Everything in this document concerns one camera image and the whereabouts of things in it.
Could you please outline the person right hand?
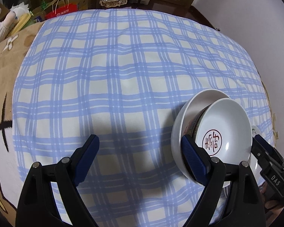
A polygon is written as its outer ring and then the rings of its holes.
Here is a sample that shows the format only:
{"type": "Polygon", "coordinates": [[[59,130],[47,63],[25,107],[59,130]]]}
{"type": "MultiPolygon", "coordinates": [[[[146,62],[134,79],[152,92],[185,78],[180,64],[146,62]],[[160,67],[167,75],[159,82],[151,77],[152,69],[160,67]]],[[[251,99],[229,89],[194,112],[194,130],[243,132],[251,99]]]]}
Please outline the person right hand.
{"type": "Polygon", "coordinates": [[[271,186],[266,181],[260,185],[259,190],[266,211],[266,220],[273,222],[284,209],[284,204],[278,200],[271,186]]]}

